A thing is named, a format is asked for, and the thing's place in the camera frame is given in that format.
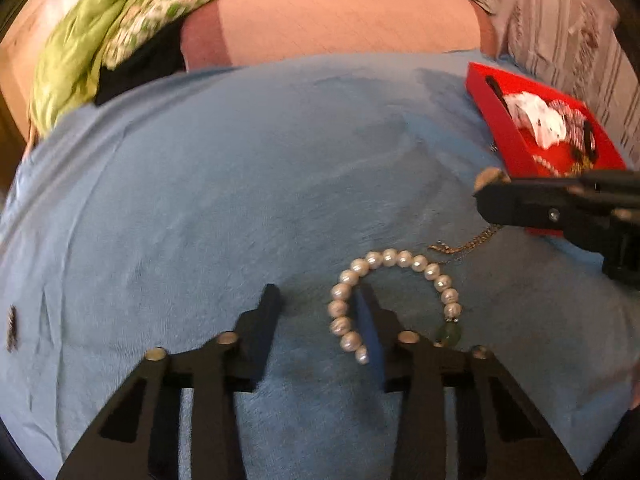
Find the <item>leopard print scrunchie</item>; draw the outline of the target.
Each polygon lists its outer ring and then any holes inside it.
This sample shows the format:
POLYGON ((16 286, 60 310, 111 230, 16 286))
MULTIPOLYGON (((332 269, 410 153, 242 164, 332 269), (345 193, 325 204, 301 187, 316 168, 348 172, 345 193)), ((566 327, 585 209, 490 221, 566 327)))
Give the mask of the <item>leopard print scrunchie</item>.
POLYGON ((570 146, 570 152, 575 160, 583 162, 595 162, 597 159, 597 145, 594 137, 593 126, 585 114, 568 106, 561 100, 554 100, 549 107, 560 114, 566 127, 564 142, 570 146))

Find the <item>white floral scrunchie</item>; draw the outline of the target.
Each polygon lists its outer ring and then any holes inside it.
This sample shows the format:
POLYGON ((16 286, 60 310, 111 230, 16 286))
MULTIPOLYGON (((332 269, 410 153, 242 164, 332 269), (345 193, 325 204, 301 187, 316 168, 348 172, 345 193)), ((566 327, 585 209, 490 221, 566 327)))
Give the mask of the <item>white floral scrunchie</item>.
POLYGON ((503 97, 503 101, 514 125, 527 130, 540 148, 548 150, 564 142, 566 127, 563 118, 539 96, 529 92, 510 93, 503 97))

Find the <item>large pearl bracelet green bead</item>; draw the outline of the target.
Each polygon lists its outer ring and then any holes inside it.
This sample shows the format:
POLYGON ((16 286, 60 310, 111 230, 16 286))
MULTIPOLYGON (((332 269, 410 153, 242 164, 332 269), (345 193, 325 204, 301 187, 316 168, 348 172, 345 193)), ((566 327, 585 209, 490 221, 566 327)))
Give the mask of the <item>large pearl bracelet green bead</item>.
POLYGON ((343 270, 330 291, 328 313, 330 331, 340 338, 343 351, 355 356, 361 365, 373 359, 373 344, 364 338, 363 322, 357 320, 356 290, 368 284, 368 276, 375 272, 390 272, 390 280, 383 284, 387 299, 393 299, 393 311, 404 312, 408 306, 422 307, 437 304, 442 312, 442 327, 435 338, 438 348, 454 348, 461 339, 459 318, 462 315, 460 295, 445 272, 445 261, 436 261, 408 250, 386 248, 372 250, 356 258, 343 270))

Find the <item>red tray box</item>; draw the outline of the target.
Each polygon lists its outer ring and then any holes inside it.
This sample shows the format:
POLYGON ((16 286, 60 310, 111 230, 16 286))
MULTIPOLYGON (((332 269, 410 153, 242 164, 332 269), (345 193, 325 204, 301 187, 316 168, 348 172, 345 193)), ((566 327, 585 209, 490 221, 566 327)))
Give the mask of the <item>red tray box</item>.
POLYGON ((485 119, 504 165, 503 177, 476 185, 486 221, 546 233, 632 231, 622 206, 590 203, 577 195, 590 170, 626 164, 582 102, 545 84, 471 63, 466 90, 485 119))

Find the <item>small dark hair clip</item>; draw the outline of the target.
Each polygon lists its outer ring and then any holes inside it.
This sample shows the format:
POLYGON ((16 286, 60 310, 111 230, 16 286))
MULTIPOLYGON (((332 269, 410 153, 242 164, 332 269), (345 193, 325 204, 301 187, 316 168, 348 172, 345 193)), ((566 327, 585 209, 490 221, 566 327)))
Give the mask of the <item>small dark hair clip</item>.
POLYGON ((8 318, 6 319, 6 350, 13 352, 17 346, 17 310, 16 307, 9 307, 8 318))

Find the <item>striped floral cushion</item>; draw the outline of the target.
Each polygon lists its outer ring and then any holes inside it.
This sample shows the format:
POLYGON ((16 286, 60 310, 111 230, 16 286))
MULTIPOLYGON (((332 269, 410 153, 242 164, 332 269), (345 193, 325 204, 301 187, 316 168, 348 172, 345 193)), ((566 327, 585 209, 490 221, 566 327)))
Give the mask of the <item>striped floral cushion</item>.
POLYGON ((610 0, 516 0, 506 28, 514 62, 588 105, 639 167, 639 77, 615 36, 610 0))

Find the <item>blue blanket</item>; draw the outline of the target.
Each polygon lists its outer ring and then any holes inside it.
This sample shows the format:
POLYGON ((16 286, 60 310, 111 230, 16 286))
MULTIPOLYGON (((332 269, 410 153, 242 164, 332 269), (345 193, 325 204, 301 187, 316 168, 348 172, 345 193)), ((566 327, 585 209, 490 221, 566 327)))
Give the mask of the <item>blue blanket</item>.
POLYGON ((285 309, 240 396, 252 479, 385 479, 399 399, 330 333, 331 287, 374 250, 459 246, 498 166, 465 89, 476 51, 200 70, 68 115, 1 203, 1 448, 52 479, 149 348, 285 309))

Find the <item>pink mattress bolster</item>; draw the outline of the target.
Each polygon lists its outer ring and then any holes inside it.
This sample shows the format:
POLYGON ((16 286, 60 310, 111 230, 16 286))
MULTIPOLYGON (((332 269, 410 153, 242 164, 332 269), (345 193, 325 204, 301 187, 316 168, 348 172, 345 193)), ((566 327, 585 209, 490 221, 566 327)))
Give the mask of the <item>pink mattress bolster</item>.
POLYGON ((188 70, 337 53, 495 56, 489 15, 471 0, 215 0, 181 29, 188 70))

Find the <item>green quilt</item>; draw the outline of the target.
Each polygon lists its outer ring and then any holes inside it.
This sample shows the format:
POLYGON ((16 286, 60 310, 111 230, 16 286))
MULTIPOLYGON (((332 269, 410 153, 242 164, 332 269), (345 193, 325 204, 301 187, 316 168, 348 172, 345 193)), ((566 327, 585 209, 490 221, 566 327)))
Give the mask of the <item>green quilt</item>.
POLYGON ((79 0, 40 52, 29 103, 40 138, 93 100, 100 69, 114 70, 161 28, 214 0, 79 0))

